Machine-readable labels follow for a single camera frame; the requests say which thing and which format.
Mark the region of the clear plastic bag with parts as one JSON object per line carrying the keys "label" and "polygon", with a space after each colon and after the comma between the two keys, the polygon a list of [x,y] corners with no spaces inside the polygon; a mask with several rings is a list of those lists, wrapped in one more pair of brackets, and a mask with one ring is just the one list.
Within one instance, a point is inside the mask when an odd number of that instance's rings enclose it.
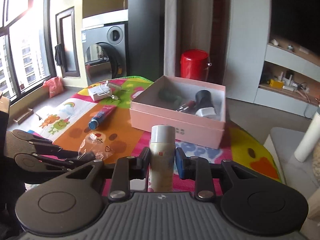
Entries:
{"label": "clear plastic bag with parts", "polygon": [[113,151],[106,144],[106,135],[102,132],[93,131],[85,136],[78,149],[78,159],[106,160],[113,155]]}

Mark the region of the blue pink tube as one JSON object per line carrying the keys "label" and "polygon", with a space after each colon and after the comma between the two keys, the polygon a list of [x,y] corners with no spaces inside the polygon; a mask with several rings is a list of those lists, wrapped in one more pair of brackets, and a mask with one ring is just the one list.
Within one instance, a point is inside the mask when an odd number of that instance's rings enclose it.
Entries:
{"label": "blue pink tube", "polygon": [[88,123],[88,127],[91,130],[95,130],[98,128],[104,120],[116,109],[116,106],[114,105],[107,105],[102,107],[102,109],[93,116],[93,118]]}

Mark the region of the white product box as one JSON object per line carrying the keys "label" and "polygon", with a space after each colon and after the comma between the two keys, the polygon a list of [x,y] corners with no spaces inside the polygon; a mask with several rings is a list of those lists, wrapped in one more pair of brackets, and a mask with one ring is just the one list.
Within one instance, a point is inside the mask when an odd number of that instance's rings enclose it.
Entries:
{"label": "white product box", "polygon": [[112,89],[105,83],[100,83],[97,86],[89,88],[88,93],[94,102],[103,100],[104,98],[111,98],[113,96]]}

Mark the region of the white spray can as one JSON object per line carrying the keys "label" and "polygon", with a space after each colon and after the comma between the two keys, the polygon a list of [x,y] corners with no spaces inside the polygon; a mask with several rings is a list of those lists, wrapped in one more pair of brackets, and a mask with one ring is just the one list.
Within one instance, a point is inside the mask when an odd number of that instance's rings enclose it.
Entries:
{"label": "white spray can", "polygon": [[167,125],[152,126],[149,143],[151,151],[148,191],[172,191],[175,162],[175,128]]}

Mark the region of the white charger adapter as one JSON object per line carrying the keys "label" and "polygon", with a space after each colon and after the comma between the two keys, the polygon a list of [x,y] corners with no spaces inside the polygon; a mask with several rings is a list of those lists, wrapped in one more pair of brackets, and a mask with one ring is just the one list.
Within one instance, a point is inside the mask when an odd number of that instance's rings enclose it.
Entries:
{"label": "white charger adapter", "polygon": [[213,118],[216,116],[216,111],[214,107],[203,107],[199,108],[195,115],[204,118]]}

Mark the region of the red metal handle tool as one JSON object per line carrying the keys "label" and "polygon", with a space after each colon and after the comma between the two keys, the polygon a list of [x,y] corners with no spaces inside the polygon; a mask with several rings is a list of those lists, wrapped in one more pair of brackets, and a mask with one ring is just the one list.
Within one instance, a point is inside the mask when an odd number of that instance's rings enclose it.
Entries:
{"label": "red metal handle tool", "polygon": [[196,105],[196,102],[194,100],[190,100],[187,103],[184,103],[184,104],[180,105],[178,107],[178,109],[176,109],[176,111],[185,113],[185,112],[193,109],[195,107],[195,105]]}

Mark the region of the colourful cartoon play mat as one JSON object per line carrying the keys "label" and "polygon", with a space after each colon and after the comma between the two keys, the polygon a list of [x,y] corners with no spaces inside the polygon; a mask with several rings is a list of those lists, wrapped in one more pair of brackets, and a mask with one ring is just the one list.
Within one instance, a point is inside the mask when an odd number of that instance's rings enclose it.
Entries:
{"label": "colourful cartoon play mat", "polygon": [[[106,163],[114,163],[118,158],[137,156],[150,143],[151,133],[132,127],[131,101],[151,86],[151,81],[142,77],[118,79],[116,84],[124,89],[119,100],[103,99],[94,102],[87,89],[82,89],[58,106],[46,111],[42,119],[33,120],[26,130],[36,136],[51,140],[67,150],[76,151],[85,136],[93,131],[106,135],[106,144],[113,155]],[[114,105],[116,109],[95,130],[88,127],[90,120],[102,107]],[[280,181],[278,169],[272,155],[262,144],[246,131],[231,122],[226,122],[219,148],[208,148],[176,139],[186,156],[206,158],[210,163],[219,164],[231,159],[255,172]]]}

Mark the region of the red plastic bag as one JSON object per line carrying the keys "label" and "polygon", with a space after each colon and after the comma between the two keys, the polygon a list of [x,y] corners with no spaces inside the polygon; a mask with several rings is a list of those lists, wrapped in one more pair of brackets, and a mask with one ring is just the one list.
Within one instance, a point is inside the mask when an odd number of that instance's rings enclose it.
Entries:
{"label": "red plastic bag", "polygon": [[49,97],[53,98],[63,92],[62,77],[52,77],[51,79],[44,81],[43,87],[49,89]]}

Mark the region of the grey side table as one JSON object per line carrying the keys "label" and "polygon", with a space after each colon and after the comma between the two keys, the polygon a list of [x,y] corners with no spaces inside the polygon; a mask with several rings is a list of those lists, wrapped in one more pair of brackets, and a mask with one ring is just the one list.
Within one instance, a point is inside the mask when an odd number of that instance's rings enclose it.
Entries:
{"label": "grey side table", "polygon": [[319,188],[312,170],[312,155],[299,162],[294,152],[304,137],[304,132],[274,127],[264,143],[271,153],[282,183],[299,191],[306,199]]}

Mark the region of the pink cardboard box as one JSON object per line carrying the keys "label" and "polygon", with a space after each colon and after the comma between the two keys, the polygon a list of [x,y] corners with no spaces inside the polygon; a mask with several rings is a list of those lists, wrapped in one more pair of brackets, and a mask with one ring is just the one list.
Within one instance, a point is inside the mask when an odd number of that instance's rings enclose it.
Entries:
{"label": "pink cardboard box", "polygon": [[[216,111],[213,118],[196,116],[196,106],[187,112],[176,109],[200,90],[208,90]],[[226,124],[226,88],[181,77],[162,76],[131,101],[131,125],[150,132],[152,126],[169,125],[175,128],[176,139],[192,144],[219,148]]]}

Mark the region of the grey washing machine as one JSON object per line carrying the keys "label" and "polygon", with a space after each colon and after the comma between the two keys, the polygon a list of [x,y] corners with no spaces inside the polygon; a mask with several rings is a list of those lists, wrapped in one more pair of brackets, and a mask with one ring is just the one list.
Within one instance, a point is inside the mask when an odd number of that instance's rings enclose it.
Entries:
{"label": "grey washing machine", "polygon": [[82,47],[87,82],[127,76],[127,9],[82,19]]}

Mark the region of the grey TV shelf unit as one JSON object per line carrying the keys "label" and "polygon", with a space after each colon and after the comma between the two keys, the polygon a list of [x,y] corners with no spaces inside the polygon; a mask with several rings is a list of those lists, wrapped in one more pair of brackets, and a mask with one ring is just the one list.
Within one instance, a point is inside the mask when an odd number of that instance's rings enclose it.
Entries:
{"label": "grey TV shelf unit", "polygon": [[319,56],[271,34],[254,103],[313,117],[319,107]]}

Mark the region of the red cylindrical canister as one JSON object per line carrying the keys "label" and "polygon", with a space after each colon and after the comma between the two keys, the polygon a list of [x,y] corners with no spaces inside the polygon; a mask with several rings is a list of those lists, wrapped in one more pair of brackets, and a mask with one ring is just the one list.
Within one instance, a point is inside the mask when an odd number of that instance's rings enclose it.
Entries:
{"label": "red cylindrical canister", "polygon": [[206,51],[191,49],[182,53],[180,65],[182,78],[206,81],[212,63],[209,61],[209,54]]}

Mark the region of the black television screen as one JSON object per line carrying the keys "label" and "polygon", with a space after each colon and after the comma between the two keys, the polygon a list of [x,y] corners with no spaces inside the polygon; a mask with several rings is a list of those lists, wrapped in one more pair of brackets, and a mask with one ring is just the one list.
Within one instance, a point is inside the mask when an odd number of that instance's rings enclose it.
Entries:
{"label": "black television screen", "polygon": [[271,33],[319,55],[319,0],[271,2]]}

